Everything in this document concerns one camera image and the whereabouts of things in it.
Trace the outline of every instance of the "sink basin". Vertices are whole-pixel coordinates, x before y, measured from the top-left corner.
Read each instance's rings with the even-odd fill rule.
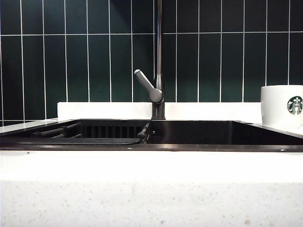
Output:
[[[1,149],[84,150],[108,150],[105,145],[112,150],[258,150],[266,145],[303,151],[303,136],[238,121],[81,119],[2,133],[0,144]]]

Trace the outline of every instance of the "tile wall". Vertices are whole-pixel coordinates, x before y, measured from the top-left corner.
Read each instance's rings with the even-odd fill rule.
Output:
[[[57,102],[147,102],[155,0],[1,0],[1,124]],[[302,0],[163,0],[167,102],[259,102],[303,84]]]

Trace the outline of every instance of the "white grout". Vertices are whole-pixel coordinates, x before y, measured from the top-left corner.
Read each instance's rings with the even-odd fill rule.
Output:
[[[245,32],[167,32],[164,35],[189,35],[189,34],[243,34],[243,33],[303,33],[303,31],[245,31]],[[91,33],[91,34],[16,34],[1,36],[52,36],[52,35],[155,35],[155,33]]]
[[[220,24],[220,98],[222,100],[222,0],[221,0],[221,24]]]
[[[268,0],[266,0],[266,41],[265,41],[265,86],[267,86],[267,25],[268,25]]]
[[[21,26],[21,66],[22,66],[22,100],[23,100],[23,122],[25,122],[24,102],[24,63],[23,63],[23,26],[22,26],[22,0],[20,0],[20,26]]]
[[[65,85],[66,85],[66,102],[68,102],[68,87],[67,87],[67,51],[66,51],[66,0],[64,0],[64,47],[65,47]]]
[[[111,60],[111,48],[110,48],[110,3],[108,0],[108,46],[109,46],[109,101],[112,102],[112,60]]]
[[[43,28],[43,76],[44,76],[44,115],[47,119],[46,113],[46,78],[45,78],[45,39],[44,39],[44,0],[42,0],[42,28]]]
[[[243,60],[242,60],[242,102],[244,102],[244,61],[245,61],[245,0],[243,0]]]
[[[199,102],[199,73],[200,73],[200,0],[198,0],[198,80],[197,80],[197,102]]]
[[[132,69],[131,69],[131,75],[132,75],[132,102],[134,102],[134,46],[133,46],[133,0],[131,0],[131,48],[132,48]]]
[[[178,0],[176,0],[176,102],[178,100],[178,67],[177,67],[177,62],[178,62]]]
[[[0,34],[1,34],[1,10],[0,10]],[[4,120],[4,110],[3,110],[3,78],[2,78],[2,40],[0,37],[0,78],[1,78],[1,114],[2,114],[2,125]]]
[[[287,84],[289,85],[289,59],[290,59],[290,0],[288,12],[288,68],[287,68]]]
[[[89,16],[88,16],[88,0],[86,0],[86,47],[87,47],[87,88],[88,88],[88,97],[90,102],[90,91],[89,91]]]

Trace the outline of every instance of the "metal rod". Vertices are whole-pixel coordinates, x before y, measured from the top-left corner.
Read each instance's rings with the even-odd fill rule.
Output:
[[[162,91],[163,100],[159,104],[152,104],[152,117],[154,120],[164,120],[165,119],[165,92],[164,92],[164,82],[162,77],[162,0],[157,0],[157,74],[155,76],[155,86],[157,89]]]

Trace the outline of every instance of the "faucet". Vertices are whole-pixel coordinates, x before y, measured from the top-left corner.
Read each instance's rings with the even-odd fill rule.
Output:
[[[135,70],[134,74],[149,93],[152,102],[152,120],[165,120],[164,83],[162,77],[162,0],[157,0],[157,73],[153,86],[141,70]]]

